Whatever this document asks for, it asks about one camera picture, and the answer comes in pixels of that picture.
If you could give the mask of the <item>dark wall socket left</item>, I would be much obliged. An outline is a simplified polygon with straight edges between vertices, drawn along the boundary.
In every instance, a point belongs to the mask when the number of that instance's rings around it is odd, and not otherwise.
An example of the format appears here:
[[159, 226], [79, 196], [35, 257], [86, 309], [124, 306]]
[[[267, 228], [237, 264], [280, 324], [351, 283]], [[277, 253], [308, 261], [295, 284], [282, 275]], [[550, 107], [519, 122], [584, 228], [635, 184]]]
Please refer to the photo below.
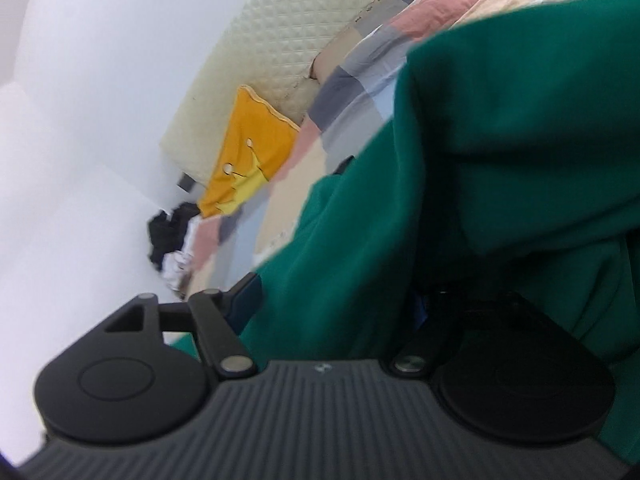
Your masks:
[[183, 192], [190, 194], [194, 186], [196, 185], [196, 181], [191, 178], [188, 174], [182, 174], [177, 182], [178, 188], [183, 190]]

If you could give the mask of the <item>yellow crown cushion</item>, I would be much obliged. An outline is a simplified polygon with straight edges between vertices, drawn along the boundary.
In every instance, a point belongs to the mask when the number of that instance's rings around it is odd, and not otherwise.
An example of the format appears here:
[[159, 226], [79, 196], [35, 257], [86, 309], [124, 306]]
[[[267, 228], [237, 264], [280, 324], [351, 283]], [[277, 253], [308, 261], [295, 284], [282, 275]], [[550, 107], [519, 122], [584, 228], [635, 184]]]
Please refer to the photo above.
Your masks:
[[246, 84], [239, 86], [201, 216], [228, 216], [249, 200], [290, 157], [299, 126]]

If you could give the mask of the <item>cream quilted headboard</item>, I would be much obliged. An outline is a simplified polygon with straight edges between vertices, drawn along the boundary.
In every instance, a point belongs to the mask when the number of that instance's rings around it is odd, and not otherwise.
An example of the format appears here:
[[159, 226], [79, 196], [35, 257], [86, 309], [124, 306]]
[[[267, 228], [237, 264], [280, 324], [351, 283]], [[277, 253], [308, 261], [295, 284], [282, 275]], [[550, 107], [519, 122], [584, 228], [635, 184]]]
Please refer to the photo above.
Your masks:
[[247, 0], [210, 51], [160, 147], [183, 174], [206, 183], [224, 140], [236, 89], [298, 122], [316, 92], [316, 56], [381, 0]]

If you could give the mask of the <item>green and white sweatshirt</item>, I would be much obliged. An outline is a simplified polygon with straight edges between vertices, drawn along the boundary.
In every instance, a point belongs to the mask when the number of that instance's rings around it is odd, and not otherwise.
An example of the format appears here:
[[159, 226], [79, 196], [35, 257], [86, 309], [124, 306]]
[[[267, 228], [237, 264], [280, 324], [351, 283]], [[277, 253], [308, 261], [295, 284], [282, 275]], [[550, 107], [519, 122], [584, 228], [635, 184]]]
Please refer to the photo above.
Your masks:
[[258, 275], [241, 338], [259, 363], [380, 356], [451, 294], [469, 300], [455, 344], [539, 309], [612, 370], [599, 437], [638, 463], [639, 0], [530, 6], [413, 48], [390, 121]]

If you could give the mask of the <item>patchwork checked duvet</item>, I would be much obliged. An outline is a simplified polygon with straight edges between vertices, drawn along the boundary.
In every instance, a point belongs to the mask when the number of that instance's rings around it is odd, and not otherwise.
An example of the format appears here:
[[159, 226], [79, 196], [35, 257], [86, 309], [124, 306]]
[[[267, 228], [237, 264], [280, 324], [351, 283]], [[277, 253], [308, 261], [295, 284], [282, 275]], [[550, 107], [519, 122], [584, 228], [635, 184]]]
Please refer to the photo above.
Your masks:
[[468, 21], [560, 0], [405, 1], [405, 10], [361, 40], [324, 84], [309, 76], [317, 90], [298, 122], [288, 118], [299, 133], [268, 183], [228, 216], [200, 211], [185, 295], [229, 287], [288, 244], [314, 182], [359, 153], [390, 118], [397, 76], [415, 44]]

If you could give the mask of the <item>white clothes pile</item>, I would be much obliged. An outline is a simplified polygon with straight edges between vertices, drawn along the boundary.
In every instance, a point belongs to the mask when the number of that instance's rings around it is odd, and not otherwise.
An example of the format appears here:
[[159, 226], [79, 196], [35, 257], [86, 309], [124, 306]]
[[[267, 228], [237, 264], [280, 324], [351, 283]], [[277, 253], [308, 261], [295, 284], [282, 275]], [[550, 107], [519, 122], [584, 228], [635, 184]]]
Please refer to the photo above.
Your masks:
[[194, 245], [198, 228], [202, 222], [201, 216], [193, 217], [186, 228], [183, 245], [175, 252], [164, 255], [160, 277], [165, 285], [177, 296], [183, 297], [193, 269]]

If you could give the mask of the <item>patchwork pillow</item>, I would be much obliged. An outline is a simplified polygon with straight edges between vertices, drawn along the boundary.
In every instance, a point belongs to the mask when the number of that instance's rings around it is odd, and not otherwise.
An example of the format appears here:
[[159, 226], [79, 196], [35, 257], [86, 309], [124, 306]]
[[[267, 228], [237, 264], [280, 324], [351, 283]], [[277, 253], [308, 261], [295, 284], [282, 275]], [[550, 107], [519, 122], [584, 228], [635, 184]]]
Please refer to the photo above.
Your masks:
[[366, 6], [314, 58], [310, 66], [310, 78], [324, 84], [326, 78], [361, 40], [405, 10], [408, 5], [405, 0], [375, 0]]

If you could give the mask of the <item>black clothes pile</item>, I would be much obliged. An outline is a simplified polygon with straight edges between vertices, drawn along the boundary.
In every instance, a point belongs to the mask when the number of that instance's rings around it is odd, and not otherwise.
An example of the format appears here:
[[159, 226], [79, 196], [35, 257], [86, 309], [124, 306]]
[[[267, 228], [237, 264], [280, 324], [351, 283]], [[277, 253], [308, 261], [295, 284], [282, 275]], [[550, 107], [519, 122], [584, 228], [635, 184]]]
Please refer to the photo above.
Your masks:
[[166, 255], [181, 249], [189, 222], [199, 214], [196, 203], [184, 202], [171, 212], [161, 210], [148, 222], [149, 260], [157, 272], [162, 270]]

